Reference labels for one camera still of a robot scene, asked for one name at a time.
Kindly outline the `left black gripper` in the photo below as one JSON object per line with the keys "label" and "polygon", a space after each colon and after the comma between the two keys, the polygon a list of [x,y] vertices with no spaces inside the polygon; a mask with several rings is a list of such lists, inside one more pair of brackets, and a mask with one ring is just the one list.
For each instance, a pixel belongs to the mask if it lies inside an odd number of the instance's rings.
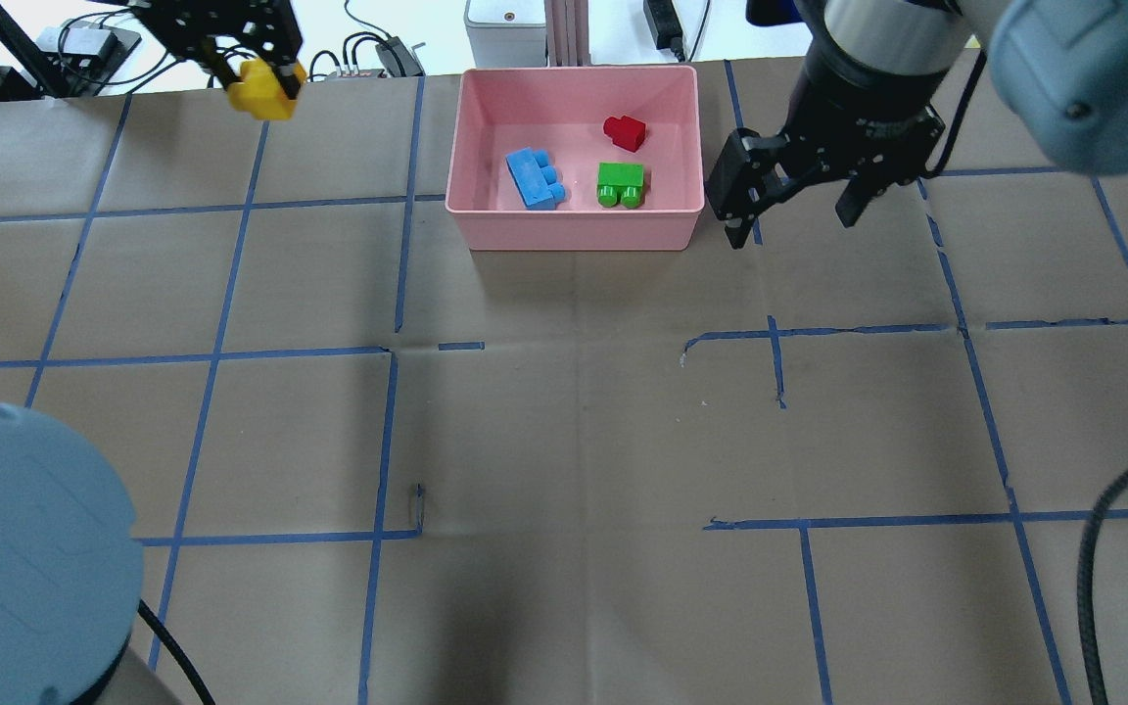
{"label": "left black gripper", "polygon": [[288,100],[299,99],[307,80],[299,63],[305,42],[290,1],[130,1],[127,9],[174,58],[203,64],[208,88],[228,90],[241,81],[231,63],[245,58],[241,49],[206,49],[232,39],[264,59]]}

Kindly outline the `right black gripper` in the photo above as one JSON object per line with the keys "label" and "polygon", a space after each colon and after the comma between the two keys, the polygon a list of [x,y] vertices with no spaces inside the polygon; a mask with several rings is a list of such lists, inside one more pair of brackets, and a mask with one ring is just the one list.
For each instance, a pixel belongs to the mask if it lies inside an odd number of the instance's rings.
{"label": "right black gripper", "polygon": [[730,248],[743,249],[757,218],[797,195],[793,177],[851,177],[834,202],[843,228],[858,223],[887,184],[917,178],[945,130],[931,106],[945,76],[945,69],[891,74],[831,39],[812,39],[779,134],[737,127],[704,180]]}

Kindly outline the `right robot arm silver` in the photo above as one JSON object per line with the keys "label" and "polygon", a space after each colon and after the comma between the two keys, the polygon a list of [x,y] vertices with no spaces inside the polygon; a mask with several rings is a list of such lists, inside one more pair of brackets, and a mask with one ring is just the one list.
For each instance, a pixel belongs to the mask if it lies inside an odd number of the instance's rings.
{"label": "right robot arm silver", "polygon": [[1054,165],[1128,174],[1128,1],[749,1],[746,19],[811,43],[778,133],[737,127],[704,183],[734,249],[803,190],[841,182],[851,227],[938,177],[984,72]]}

